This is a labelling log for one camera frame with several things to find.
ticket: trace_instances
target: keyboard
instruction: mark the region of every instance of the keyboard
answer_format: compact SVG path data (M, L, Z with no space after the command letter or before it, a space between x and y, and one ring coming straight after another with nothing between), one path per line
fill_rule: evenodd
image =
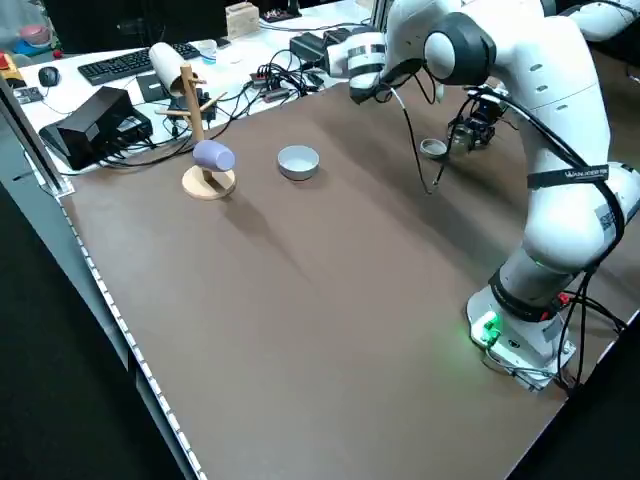
M172 47L182 55L182 58L185 60L200 56L200 52L188 43L177 43L172 45ZM148 72L149 70L153 70L153 65L151 65L151 60L149 60L148 48L78 67L78 71L82 76L94 86L137 75L142 72Z

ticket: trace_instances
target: white desk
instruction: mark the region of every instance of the white desk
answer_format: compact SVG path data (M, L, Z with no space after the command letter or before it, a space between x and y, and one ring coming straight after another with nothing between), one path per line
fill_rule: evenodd
M303 9L302 17L285 22L279 22L275 24L275 26L297 29L317 28L343 22L359 23L369 16L370 12L357 5L355 0L343 0L341 2L328 5ZM297 32L281 32L261 29L259 32L254 32L237 38L232 41L231 45L219 50L217 63L215 65L205 64L201 58L191 60L191 64L193 65L194 71L197 72L201 78L207 80L207 84L202 85L201 87L204 91L210 93L211 98L215 98L223 92L227 92L227 97L232 97L240 91L243 84L249 81L249 74L251 72L255 72L258 66L269 62L273 54L278 50L289 48L289 39L298 34L299 33ZM131 51L134 50L92 53L22 68L20 71L24 80L27 82L27 85L30 87L40 87L38 71L41 68L46 66L55 66L60 71L60 83L55 87L51 87L47 97L45 98L45 102L49 106L42 102L36 102L22 107L25 115L32 123L35 130L39 131L40 128L61 120L66 116L65 114L73 112L100 88L92 86L82 75L80 75L78 72L78 67L80 65L86 65L88 63L116 57ZM289 54L283 53L279 55L274 60L274 63L279 63L286 67L289 63ZM294 58L291 65L292 68L298 66L299 63L297 59ZM142 73L139 76L151 73L153 73L153 71ZM322 75L322 78L325 81L325 88L337 83L337 80L331 79L327 75ZM166 117L155 113L156 110L163 107L158 104L144 103L144 99L142 98L142 94L135 77L131 76L123 78L105 85L114 88L124 88L129 92L131 103L133 103L140 112L152 121L152 141L157 143L170 138L170 134L162 125L162 121ZM47 92L46 88L40 87L40 89L43 94ZM255 93L252 93L250 90L247 92L247 95L249 96L249 99L252 99ZM231 113L235 103L235 101L229 101L226 104L222 104L222 108L226 112ZM257 101L252 105L251 113L266 110L279 105L279 103L280 102L274 102L272 104L268 104L262 101ZM242 97L238 111L241 111L246 104L246 98ZM226 123L227 120L228 117L225 114L218 112L217 118L211 122L211 126L213 127ZM64 174L71 172L66 163L56 157L53 152L50 151L49 153L61 173Z

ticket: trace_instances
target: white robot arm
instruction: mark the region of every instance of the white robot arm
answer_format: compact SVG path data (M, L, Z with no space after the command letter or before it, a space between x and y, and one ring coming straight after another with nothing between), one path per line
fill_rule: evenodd
M640 0L611 3L594 1L576 5L561 15L576 22L589 42L603 42L616 36L640 17Z
M609 124L581 33L587 27L573 20L580 12L548 16L554 13L546 0L396 0L386 36L355 32L328 52L330 73L350 79L356 103L402 85L423 65L449 85L497 77L513 101L586 163L582 171L572 170L548 139L521 122L530 178L564 180L530 191L522 244L467 304L472 340L534 390L548 384L575 351L561 340L559 294L614 243L614 214L622 210L628 222L640 208L640 175L608 163ZM628 17L618 15L626 26ZM615 200L606 200L596 184L576 182L599 170L608 171L606 185L620 207L615 212Z

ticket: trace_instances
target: table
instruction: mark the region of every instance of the table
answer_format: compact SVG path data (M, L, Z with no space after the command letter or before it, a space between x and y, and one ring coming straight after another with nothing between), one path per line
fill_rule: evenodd
M354 0L343 0L328 5L306 8L302 10L302 13L302 17L280 22L277 26L283 28L316 28L342 22L359 23L370 16L370 13L357 5ZM262 29L258 32L235 39L231 45L219 50L215 65L205 64L201 58L191 60L190 62L193 65L194 71L207 80L207 85L202 85L201 87L204 91L210 93L211 98L216 98L224 92L227 92L228 97L232 97L240 91L242 85L249 80L249 74L255 72L258 66L269 62L273 54L278 50L289 48L289 39L295 35L298 35L298 33ZM45 98L46 105L41 102L36 102L23 106L24 113L32 123L34 129L39 131L40 128L61 120L67 114L78 108L100 88L90 85L78 72L78 66L105 60L132 51L135 51L135 49L92 53L21 68L20 72L30 87L40 86L38 71L43 67L54 66L61 74L60 83L56 87L48 89L48 93L47 88L40 87L42 93L47 95ZM289 60L289 54L281 54L274 62L287 66ZM292 67L295 68L298 65L298 61L295 58L292 60ZM339 81L326 75L322 75L322 78L325 81L326 87L330 87ZM167 132L162 125L165 117L155 114L156 110L163 107L157 104L144 103L135 77L123 78L105 85L123 88L129 92L131 102L152 121L154 132L151 137L152 141L161 142L171 138L170 133ZM251 92L248 92L248 95L249 98L253 96ZM226 108L232 108L232 103L235 104L235 102L229 102L229 104L225 105ZM241 110L246 103L247 100L243 98L240 102L239 110ZM277 106L277 104L277 102L267 104L259 101L252 106L251 112L266 110ZM227 117L219 112L216 120L214 120L211 125L219 125L226 121ZM71 173L69 167L52 151L50 151L50 154L61 173ZM97 166L89 167L85 171L91 171L95 168L97 168Z
M399 93L436 137L464 96ZM64 208L210 477L501 478L563 400L486 369L467 337L466 300L522 236L517 133L499 129L425 198L399 107L346 98L338 85L225 132L239 183L223 202L182 192L181 157L78 178ZM291 143L320 153L310 182L275 168ZM623 317L639 235L630 225L591 290ZM590 320L588 365L612 339Z

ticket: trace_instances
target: purple cup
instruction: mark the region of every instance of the purple cup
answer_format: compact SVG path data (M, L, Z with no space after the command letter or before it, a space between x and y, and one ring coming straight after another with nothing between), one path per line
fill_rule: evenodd
M236 164L231 150L215 140L202 140L193 149L196 165L214 172L226 172Z

